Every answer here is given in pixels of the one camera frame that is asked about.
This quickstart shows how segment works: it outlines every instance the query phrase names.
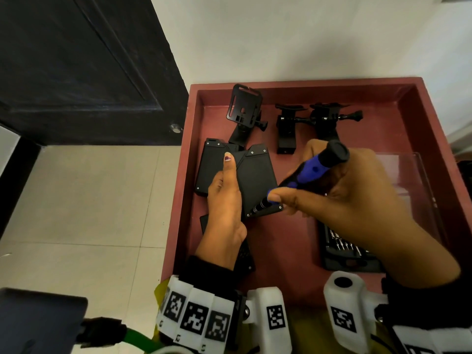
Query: green strap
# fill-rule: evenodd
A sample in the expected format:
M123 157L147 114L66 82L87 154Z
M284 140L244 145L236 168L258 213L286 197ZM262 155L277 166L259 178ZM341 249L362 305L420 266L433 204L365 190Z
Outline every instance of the green strap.
M161 342L154 342L140 332L130 328L127 329L125 339L123 339L123 341L125 343L134 345L145 353L152 353L164 347Z

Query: red tray surface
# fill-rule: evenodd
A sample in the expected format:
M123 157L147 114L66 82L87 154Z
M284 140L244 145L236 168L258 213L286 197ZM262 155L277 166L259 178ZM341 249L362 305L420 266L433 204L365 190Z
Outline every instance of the red tray surface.
M176 191L168 233L162 278L178 273L185 258L193 254L202 237L199 218L208 213L206 198L193 193L198 163L206 138L227 141L235 123L226 119L233 83L192 85L180 155ZM466 195L454 158L441 130L421 78L246 83L264 96L262 120L265 132L254 129L248 146L265 143L277 181L297 165L304 144L316 137L314 129L297 124L294 155L277 151L275 103L334 102L351 104L346 113L362 109L357 123L338 122L340 139L348 147L376 152L419 152L438 204L445 234L441 239L470 267L472 204ZM308 116L309 110L298 115ZM316 224L299 214L277 213L246 223L256 272L241 284L241 290L277 286L286 303L324 305L323 285L330 275L320 264ZM381 274L360 274L369 290L381 290Z

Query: black sleeve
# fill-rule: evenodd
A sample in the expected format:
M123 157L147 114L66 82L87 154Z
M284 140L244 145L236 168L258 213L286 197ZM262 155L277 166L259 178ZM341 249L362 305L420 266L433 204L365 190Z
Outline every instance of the black sleeve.
M230 301L236 298L234 272L200 260L197 256L188 258L179 280Z
M387 326L426 330L469 328L472 326L471 287L472 276L464 272L451 283L425 289L404 287L387 274L382 280L382 290L389 304L382 306L381 316Z

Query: screwdriver cap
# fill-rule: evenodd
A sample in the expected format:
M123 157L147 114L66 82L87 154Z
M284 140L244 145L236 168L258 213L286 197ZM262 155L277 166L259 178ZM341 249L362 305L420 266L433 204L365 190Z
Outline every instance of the screwdriver cap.
M326 149L318 154L318 160L322 166L333 167L349 160L349 149L339 140L327 142Z

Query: white wall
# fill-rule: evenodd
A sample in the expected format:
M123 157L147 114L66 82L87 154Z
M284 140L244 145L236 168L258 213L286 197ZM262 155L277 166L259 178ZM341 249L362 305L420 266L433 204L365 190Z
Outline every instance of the white wall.
M16 143L20 139L18 134L15 134L0 126L0 175L3 173L10 155L16 147Z
M472 3L152 2L187 88L192 83L419 75L446 134L470 118Z

